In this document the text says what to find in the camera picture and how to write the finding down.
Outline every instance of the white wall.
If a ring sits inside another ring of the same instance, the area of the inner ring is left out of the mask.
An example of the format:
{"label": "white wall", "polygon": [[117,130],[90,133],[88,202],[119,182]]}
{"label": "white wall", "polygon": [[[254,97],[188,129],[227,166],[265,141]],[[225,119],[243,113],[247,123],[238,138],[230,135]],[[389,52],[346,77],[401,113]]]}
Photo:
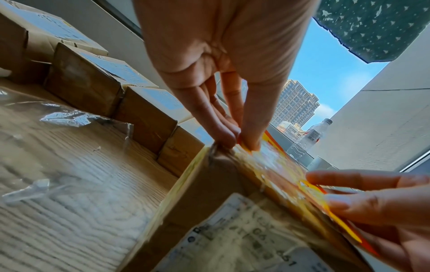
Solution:
{"label": "white wall", "polygon": [[312,150],[339,169],[396,170],[430,149],[430,27],[332,118]]}
{"label": "white wall", "polygon": [[[91,0],[17,0],[20,3],[60,16],[109,51],[109,56],[124,60],[162,89],[166,84],[152,66],[141,38]],[[120,5],[120,1],[111,0]],[[131,0],[122,11],[132,11]]]}

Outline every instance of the wooden table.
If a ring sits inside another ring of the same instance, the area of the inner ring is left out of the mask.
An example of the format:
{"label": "wooden table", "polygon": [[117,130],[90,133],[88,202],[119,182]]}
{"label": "wooden table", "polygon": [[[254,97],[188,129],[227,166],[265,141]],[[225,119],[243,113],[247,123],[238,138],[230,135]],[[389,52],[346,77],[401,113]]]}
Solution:
{"label": "wooden table", "polygon": [[0,271],[115,271],[176,178],[135,142],[121,157],[112,125],[41,125],[38,107],[0,107],[0,194],[73,186],[0,204]]}

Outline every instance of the clear plastic bag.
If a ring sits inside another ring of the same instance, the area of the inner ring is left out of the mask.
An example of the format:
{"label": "clear plastic bag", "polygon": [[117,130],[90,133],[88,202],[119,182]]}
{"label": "clear plastic bag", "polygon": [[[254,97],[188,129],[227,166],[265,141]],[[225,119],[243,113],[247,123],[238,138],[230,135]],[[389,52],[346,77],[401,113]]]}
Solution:
{"label": "clear plastic bag", "polygon": [[103,191],[133,126],[0,88],[0,203]]}

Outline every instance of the patterned fabric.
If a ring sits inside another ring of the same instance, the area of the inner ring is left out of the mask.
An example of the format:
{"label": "patterned fabric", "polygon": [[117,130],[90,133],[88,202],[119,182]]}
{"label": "patterned fabric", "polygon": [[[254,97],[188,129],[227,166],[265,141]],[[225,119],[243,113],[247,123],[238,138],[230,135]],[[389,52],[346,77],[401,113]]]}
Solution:
{"label": "patterned fabric", "polygon": [[430,0],[322,0],[314,19],[365,62],[392,61],[430,22]]}

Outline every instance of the clear water bottle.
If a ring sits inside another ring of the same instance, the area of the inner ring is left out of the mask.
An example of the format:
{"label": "clear water bottle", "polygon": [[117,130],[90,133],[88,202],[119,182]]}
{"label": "clear water bottle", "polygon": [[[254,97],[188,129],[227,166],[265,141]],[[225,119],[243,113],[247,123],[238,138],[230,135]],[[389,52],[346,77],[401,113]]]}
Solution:
{"label": "clear water bottle", "polygon": [[330,119],[324,119],[319,124],[313,125],[306,133],[297,139],[297,141],[287,150],[287,154],[293,159],[299,160],[311,147],[316,144],[328,126],[333,123]]}

